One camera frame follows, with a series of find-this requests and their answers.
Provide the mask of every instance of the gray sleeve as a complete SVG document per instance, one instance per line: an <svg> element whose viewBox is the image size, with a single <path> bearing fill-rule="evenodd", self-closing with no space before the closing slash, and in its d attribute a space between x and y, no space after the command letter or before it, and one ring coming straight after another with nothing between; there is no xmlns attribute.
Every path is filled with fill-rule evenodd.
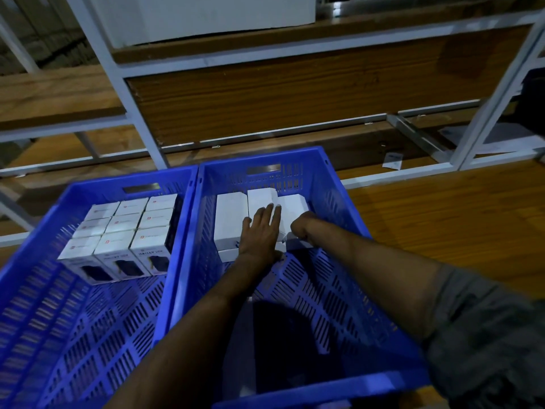
<svg viewBox="0 0 545 409"><path fill-rule="evenodd" d="M443 266L423 343L451 407L545 406L545 309L501 284Z"/></svg>

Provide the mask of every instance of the forearm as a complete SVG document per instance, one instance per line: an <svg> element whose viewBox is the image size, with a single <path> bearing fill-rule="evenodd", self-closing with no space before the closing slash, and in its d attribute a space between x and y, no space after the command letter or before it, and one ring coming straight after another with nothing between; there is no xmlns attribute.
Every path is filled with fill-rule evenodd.
<svg viewBox="0 0 545 409"><path fill-rule="evenodd" d="M309 240L340 261L360 287L405 331L422 340L437 294L441 264L378 244L321 220L309 221Z"/></svg>
<svg viewBox="0 0 545 409"><path fill-rule="evenodd" d="M259 280L260 264L244 257L149 352L107 408L159 408L202 397L221 365L234 321Z"/></svg>

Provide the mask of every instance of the perforated crate bottom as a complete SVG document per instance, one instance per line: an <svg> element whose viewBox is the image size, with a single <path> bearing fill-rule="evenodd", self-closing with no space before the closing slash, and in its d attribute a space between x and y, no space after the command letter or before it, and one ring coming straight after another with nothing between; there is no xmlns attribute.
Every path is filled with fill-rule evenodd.
<svg viewBox="0 0 545 409"><path fill-rule="evenodd" d="M252 300L257 393L415 365L389 351L406 335L321 249L285 254Z"/></svg>
<svg viewBox="0 0 545 409"><path fill-rule="evenodd" d="M38 407L112 395L152 346L165 280L94 286Z"/></svg>

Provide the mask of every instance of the person's left arm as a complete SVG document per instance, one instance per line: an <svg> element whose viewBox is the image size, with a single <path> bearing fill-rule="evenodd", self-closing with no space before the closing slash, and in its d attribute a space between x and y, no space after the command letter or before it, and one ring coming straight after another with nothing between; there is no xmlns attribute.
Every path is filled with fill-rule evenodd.
<svg viewBox="0 0 545 409"><path fill-rule="evenodd" d="M280 206L245 218L239 256L220 281L170 330L121 385L105 408L193 407L223 360L245 299L278 258Z"/></svg>

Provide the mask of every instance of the blue plastic crate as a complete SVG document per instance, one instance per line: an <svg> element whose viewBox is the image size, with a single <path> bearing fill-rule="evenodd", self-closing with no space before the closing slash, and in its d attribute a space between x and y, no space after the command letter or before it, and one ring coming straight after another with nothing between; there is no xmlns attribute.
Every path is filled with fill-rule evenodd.
<svg viewBox="0 0 545 409"><path fill-rule="evenodd" d="M213 241L216 196L274 187L311 210L370 235L323 148L201 164L171 327L213 285L222 264ZM253 294L255 386L216 407L287 407L429 385L417 346L321 249L286 254Z"/></svg>
<svg viewBox="0 0 545 409"><path fill-rule="evenodd" d="M68 186L0 274L0 407L100 405L164 336L197 169ZM56 261L92 204L171 193L184 201L166 275L91 286Z"/></svg>

